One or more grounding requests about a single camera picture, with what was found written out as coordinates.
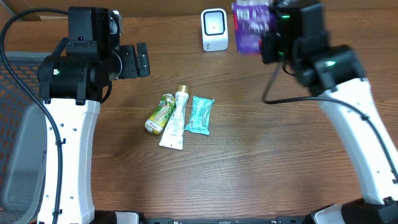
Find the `red floral pantyliner pack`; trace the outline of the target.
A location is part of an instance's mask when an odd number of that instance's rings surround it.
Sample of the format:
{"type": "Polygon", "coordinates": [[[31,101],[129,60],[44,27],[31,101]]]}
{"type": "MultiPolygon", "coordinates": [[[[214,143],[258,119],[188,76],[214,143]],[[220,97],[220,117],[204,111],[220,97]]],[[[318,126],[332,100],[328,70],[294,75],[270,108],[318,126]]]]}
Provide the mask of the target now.
{"type": "Polygon", "coordinates": [[[236,0],[232,3],[236,48],[239,54],[259,54],[261,37],[275,28],[273,0],[236,0]]]}

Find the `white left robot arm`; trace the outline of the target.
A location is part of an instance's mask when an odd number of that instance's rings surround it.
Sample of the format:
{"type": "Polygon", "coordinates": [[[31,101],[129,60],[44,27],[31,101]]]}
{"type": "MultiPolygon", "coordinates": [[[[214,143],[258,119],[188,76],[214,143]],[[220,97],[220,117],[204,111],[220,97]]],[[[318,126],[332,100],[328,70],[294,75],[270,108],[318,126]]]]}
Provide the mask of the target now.
{"type": "Polygon", "coordinates": [[[122,17],[101,7],[71,7],[68,36],[39,66],[39,95],[48,111],[44,195],[39,223],[94,223],[93,136],[104,88],[147,77],[147,46],[121,45],[122,17]]]}

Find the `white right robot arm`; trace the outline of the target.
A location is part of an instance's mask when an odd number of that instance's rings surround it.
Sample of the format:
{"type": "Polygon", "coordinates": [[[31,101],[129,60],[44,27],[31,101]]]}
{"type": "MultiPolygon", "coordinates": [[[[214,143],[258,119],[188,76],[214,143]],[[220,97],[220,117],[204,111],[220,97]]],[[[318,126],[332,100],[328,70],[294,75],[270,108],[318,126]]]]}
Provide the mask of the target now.
{"type": "Polygon", "coordinates": [[[347,45],[331,46],[320,1],[275,1],[262,36],[265,64],[293,76],[333,123],[356,171],[361,198],[328,205],[305,223],[396,223],[397,149],[377,111],[362,65],[347,45]]]}

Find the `green wet wipes pack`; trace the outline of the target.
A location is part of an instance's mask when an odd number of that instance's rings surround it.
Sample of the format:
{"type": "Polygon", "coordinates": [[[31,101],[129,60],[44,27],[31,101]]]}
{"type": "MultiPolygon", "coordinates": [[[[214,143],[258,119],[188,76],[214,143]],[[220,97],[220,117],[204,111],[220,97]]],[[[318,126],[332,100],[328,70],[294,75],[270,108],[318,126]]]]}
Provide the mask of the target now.
{"type": "Polygon", "coordinates": [[[214,99],[210,100],[207,98],[194,96],[190,119],[185,127],[185,130],[190,131],[191,133],[209,136],[210,114],[214,102],[214,99]]]}

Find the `white tube gold cap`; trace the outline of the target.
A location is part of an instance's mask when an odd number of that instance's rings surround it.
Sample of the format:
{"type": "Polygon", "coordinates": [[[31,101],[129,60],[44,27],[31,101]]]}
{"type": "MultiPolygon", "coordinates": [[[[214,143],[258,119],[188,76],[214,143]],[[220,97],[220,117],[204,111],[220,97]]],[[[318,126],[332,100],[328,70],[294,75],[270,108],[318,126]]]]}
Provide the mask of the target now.
{"type": "Polygon", "coordinates": [[[175,93],[175,109],[170,116],[164,129],[159,146],[176,149],[183,149],[183,135],[185,129],[186,105],[190,97],[190,87],[179,85],[175,93]]]}

